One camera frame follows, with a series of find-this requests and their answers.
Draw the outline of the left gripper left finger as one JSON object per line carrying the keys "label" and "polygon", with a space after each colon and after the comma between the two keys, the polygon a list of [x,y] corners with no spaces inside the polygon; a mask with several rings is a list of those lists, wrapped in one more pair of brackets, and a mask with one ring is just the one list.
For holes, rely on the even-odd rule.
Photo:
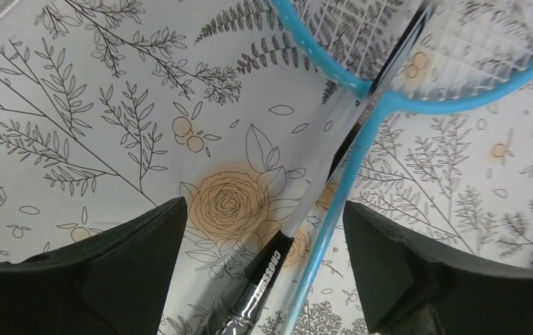
{"label": "left gripper left finger", "polygon": [[175,198],[82,241],[0,262],[0,334],[156,334],[187,224]]}

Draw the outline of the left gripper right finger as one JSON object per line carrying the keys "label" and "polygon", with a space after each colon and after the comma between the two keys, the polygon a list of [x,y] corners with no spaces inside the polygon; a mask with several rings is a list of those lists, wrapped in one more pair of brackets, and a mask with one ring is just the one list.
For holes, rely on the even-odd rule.
{"label": "left gripper right finger", "polygon": [[343,226],[372,334],[533,334],[533,269],[466,253],[358,202]]}

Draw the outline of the white racket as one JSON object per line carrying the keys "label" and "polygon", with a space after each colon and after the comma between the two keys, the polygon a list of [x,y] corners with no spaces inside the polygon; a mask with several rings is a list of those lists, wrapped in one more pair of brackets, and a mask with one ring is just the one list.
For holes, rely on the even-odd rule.
{"label": "white racket", "polygon": [[402,36],[392,49],[370,86],[358,86],[348,80],[343,84],[357,94],[359,103],[349,106],[349,118],[342,142],[334,141],[328,146],[327,170],[320,171],[310,184],[299,203],[293,208],[286,225],[276,230],[265,247],[245,267],[243,274],[229,284],[215,299],[210,310],[196,329],[197,334],[250,334],[266,305],[272,287],[283,267],[286,256],[294,242],[294,235],[315,203],[329,178],[349,150],[350,145],[364,136],[364,129],[372,124],[372,114],[382,95],[388,90],[425,25],[432,17],[434,1],[422,1],[406,26]]}

